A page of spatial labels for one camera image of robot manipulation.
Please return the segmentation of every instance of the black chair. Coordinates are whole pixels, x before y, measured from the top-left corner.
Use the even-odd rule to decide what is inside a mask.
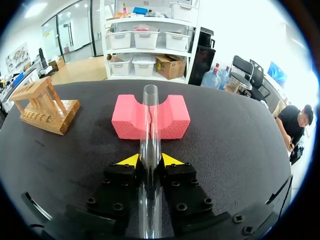
[[[248,81],[250,81],[251,85],[252,85],[252,89],[248,90],[248,92],[251,94],[251,98],[258,100],[258,101],[266,101],[266,98],[271,94],[270,91],[263,85],[263,81],[264,81],[264,69],[255,61],[253,61],[252,59],[250,59],[250,63],[253,64],[254,66],[254,70],[253,70],[253,74],[251,76],[251,80],[250,80],[250,76],[248,74],[246,74],[244,77],[245,79],[247,79]],[[261,93],[261,91],[259,91],[260,88],[264,88],[267,91],[266,95],[263,95]]]
[[[240,70],[241,72],[248,75],[248,79],[244,76],[240,75],[239,73],[232,72],[233,67]],[[233,61],[231,63],[231,68],[229,72],[230,80],[233,80],[237,83],[237,87],[234,89],[234,93],[236,93],[239,87],[243,87],[247,90],[252,89],[252,85],[250,83],[251,77],[254,73],[254,65],[251,62],[243,60],[239,56],[234,56]]]

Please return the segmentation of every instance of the man's hair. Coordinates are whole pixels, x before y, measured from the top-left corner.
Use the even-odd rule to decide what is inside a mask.
[[[314,112],[312,111],[312,108],[309,104],[305,105],[304,107],[304,114],[308,116],[309,119],[309,125],[312,124],[312,120],[314,119]]]

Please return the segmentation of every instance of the wooden test tube rack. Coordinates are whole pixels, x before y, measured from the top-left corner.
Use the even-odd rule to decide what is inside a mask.
[[[66,133],[80,107],[78,100],[60,99],[50,76],[19,88],[9,100],[14,101],[23,122],[59,135]],[[21,100],[29,100],[25,109],[19,102]]]

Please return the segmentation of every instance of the black t-shirt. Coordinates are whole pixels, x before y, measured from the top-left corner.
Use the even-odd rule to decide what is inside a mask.
[[[294,146],[296,146],[305,132],[305,128],[300,127],[298,123],[299,113],[300,110],[296,106],[289,105],[278,115],[278,118],[282,121],[284,130],[291,137]]]

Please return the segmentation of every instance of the pink foam block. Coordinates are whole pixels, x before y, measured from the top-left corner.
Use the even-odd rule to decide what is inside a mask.
[[[157,106],[161,139],[181,139],[190,123],[184,97],[168,95]],[[145,106],[134,95],[119,95],[112,115],[112,125],[120,139],[138,140],[145,131]]]

